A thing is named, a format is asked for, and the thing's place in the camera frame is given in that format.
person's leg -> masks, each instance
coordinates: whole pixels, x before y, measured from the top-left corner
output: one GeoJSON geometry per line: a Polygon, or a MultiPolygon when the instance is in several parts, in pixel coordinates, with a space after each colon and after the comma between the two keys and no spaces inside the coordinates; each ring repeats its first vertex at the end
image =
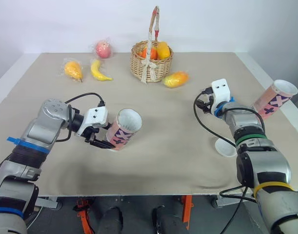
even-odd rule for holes
{"type": "Polygon", "coordinates": [[[107,210],[100,220],[97,234],[121,234],[123,216],[118,207],[107,210]]]}
{"type": "Polygon", "coordinates": [[[164,206],[153,210],[152,221],[159,234],[189,234],[181,219],[178,216],[168,214],[164,206]]]}

toy fruit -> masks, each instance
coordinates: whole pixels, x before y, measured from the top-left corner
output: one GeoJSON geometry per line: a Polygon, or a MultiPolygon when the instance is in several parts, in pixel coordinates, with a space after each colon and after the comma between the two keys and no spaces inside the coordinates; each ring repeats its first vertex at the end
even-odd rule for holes
{"type": "Polygon", "coordinates": [[[167,59],[170,56],[168,44],[164,41],[158,44],[157,52],[158,52],[158,59],[160,60],[167,59]]]}
{"type": "Polygon", "coordinates": [[[111,46],[105,40],[101,40],[97,43],[95,51],[98,56],[100,56],[103,59],[106,59],[109,58],[109,56],[111,55],[111,46]]]}
{"type": "MultiPolygon", "coordinates": [[[[145,59],[146,53],[147,53],[147,47],[144,48],[141,57],[143,57],[145,59]]],[[[158,58],[157,47],[153,46],[151,48],[150,59],[157,59],[157,58],[158,58]]]]}
{"type": "Polygon", "coordinates": [[[65,74],[74,79],[82,81],[83,75],[81,66],[77,61],[69,61],[65,64],[65,74]]]}
{"type": "Polygon", "coordinates": [[[105,76],[99,71],[100,67],[100,61],[94,59],[93,62],[91,63],[91,73],[92,76],[95,77],[99,81],[105,81],[105,80],[112,80],[112,78],[105,76]]]}
{"type": "Polygon", "coordinates": [[[164,77],[162,83],[168,88],[176,88],[185,84],[189,80],[186,72],[175,72],[170,76],[164,77]]]}

banana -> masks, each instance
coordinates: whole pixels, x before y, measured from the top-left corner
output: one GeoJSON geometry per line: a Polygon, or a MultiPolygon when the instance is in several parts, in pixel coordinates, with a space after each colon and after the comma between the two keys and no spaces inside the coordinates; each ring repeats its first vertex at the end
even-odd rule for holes
{"type": "Polygon", "coordinates": [[[105,80],[112,80],[112,78],[105,76],[99,71],[100,67],[100,61],[94,59],[94,61],[91,63],[91,73],[92,76],[95,77],[99,81],[105,81],[105,80]]]}

yellow tape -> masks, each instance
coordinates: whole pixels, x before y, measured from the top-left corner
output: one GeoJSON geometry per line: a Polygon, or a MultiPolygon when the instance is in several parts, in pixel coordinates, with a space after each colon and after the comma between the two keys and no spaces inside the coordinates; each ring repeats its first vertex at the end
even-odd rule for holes
{"type": "Polygon", "coordinates": [[[257,186],[254,189],[254,197],[256,198],[256,194],[260,189],[268,187],[268,186],[281,186],[281,187],[286,187],[286,188],[289,188],[289,189],[293,190],[293,188],[287,183],[277,182],[277,181],[270,181],[270,182],[261,183],[259,186],[257,186]]]}

orange bracket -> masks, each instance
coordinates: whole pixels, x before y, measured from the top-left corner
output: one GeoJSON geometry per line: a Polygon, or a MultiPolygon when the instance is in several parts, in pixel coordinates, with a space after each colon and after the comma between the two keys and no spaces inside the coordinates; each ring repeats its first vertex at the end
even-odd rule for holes
{"type": "Polygon", "coordinates": [[[77,211],[77,216],[81,217],[84,234],[94,234],[89,225],[89,216],[87,212],[89,207],[89,201],[82,198],[76,201],[76,206],[74,207],[74,210],[77,211]]]}
{"type": "Polygon", "coordinates": [[[183,223],[185,224],[187,230],[189,230],[191,208],[194,206],[192,203],[192,195],[182,196],[182,203],[184,205],[183,223]]]}

